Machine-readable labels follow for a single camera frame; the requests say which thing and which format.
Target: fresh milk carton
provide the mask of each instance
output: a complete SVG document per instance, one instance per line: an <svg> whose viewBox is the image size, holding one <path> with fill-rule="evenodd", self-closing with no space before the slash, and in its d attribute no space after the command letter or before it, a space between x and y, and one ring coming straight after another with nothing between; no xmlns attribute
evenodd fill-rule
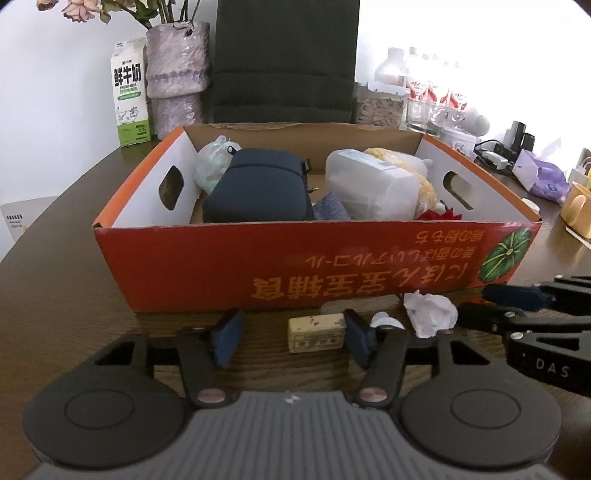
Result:
<svg viewBox="0 0 591 480"><path fill-rule="evenodd" d="M145 38L120 42L115 45L111 57L115 116L122 147L151 139L145 84L145 44Z"/></svg>

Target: purple bag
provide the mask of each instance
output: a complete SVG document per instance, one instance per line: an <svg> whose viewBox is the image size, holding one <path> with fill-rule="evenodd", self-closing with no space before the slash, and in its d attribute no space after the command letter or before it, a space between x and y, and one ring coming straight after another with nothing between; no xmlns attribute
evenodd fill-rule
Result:
<svg viewBox="0 0 591 480"><path fill-rule="evenodd" d="M513 173L524 188L537 197L562 205L569 194L570 185L562 171L553 163L538 160L527 150L519 154Z"/></svg>

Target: orange cardboard box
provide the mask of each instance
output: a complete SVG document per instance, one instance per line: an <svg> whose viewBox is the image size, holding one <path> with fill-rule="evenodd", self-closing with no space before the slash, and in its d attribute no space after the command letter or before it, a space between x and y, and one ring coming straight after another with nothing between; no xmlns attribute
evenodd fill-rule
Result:
<svg viewBox="0 0 591 480"><path fill-rule="evenodd" d="M463 220L201 223L196 154L219 135L243 148L309 158L312 186L323 185L327 156L342 148L430 158L428 179ZM540 226L517 195L428 135L349 124L201 124L178 128L155 147L93 227L132 309L205 312L504 282Z"/></svg>

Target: purple cloth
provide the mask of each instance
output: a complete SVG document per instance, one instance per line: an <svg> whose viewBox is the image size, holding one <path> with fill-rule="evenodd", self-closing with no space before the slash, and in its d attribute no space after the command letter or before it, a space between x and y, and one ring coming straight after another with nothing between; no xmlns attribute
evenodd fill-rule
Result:
<svg viewBox="0 0 591 480"><path fill-rule="evenodd" d="M312 207L316 220L351 220L335 192L328 192Z"/></svg>

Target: small wooden block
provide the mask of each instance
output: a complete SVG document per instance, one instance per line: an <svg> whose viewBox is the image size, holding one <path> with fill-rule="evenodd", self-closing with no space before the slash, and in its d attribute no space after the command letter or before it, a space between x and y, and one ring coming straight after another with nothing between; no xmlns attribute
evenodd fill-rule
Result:
<svg viewBox="0 0 591 480"><path fill-rule="evenodd" d="M287 343L291 353L341 348L345 340L342 313L296 317L289 321Z"/></svg>

